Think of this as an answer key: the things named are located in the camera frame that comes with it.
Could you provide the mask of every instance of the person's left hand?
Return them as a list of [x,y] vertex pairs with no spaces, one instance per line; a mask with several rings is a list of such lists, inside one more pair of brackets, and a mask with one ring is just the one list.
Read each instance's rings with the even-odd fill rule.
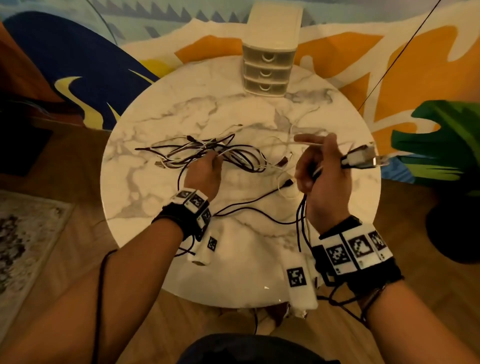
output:
[[200,190],[211,202],[220,188],[223,157],[211,150],[200,159],[190,163],[183,187]]

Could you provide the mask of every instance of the marble tabletop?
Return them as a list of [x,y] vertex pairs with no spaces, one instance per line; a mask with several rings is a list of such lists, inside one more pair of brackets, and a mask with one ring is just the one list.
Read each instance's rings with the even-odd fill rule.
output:
[[[207,139],[235,132],[232,144],[261,146],[271,162],[292,156],[286,170],[293,175],[306,146],[279,144],[298,133],[335,132],[340,149],[372,142],[362,117],[331,84],[293,66],[285,97],[245,93],[241,57],[222,57],[187,64],[146,89],[125,110],[108,140],[102,161],[101,195],[108,226],[121,247],[145,229],[177,190],[180,170],[155,165],[158,157],[137,147],[158,145],[179,135]],[[253,200],[277,187],[275,168],[248,173],[224,163],[212,213],[236,202]],[[287,179],[284,173],[281,181]],[[380,198],[380,170],[353,170],[349,208],[372,222]],[[252,206],[280,221],[294,221],[301,194],[296,186],[282,189]],[[163,289],[187,300],[219,307],[262,307],[288,300],[280,249],[296,247],[296,228],[278,225],[259,213],[239,211],[216,218],[221,236],[212,263],[198,266],[176,257]],[[312,239],[318,235],[311,229]],[[188,248],[191,240],[182,243]]]

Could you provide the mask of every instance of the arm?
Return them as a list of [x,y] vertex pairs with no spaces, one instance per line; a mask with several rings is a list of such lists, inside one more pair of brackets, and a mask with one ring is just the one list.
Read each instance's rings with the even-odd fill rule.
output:
[[[350,216],[351,175],[340,168],[342,154],[334,134],[325,138],[296,135],[295,141],[323,144],[322,148],[311,146],[304,152],[295,173],[299,190],[307,195],[307,218],[323,234]],[[309,171],[312,164],[319,163],[323,171],[313,181]],[[388,364],[480,364],[404,281],[386,286],[368,310],[367,322]]]
[[[212,200],[221,158],[215,152],[191,163],[185,187]],[[114,363],[150,311],[183,239],[173,221],[160,219],[109,259],[103,289],[100,363]],[[71,286],[0,357],[1,363],[89,363],[94,343],[99,267]]]

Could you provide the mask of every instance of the hand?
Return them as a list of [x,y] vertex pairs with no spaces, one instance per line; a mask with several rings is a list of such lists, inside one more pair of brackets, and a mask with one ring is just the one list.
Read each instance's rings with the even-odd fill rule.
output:
[[[297,163],[295,178],[298,189],[307,195],[306,216],[308,221],[323,234],[350,216],[348,201],[352,192],[350,169],[340,167],[342,153],[338,150],[336,135],[326,137],[313,134],[299,134],[296,142],[323,144],[310,146]],[[315,181],[313,173],[320,164],[322,174]]]
[[222,180],[223,157],[211,150],[200,159],[190,163],[183,187],[200,190],[212,201]]

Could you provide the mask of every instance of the black round object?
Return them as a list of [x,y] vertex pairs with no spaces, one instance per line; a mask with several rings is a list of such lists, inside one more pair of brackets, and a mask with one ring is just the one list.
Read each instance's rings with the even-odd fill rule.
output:
[[443,201],[427,215],[427,234],[440,253],[458,263],[480,262],[480,198]]

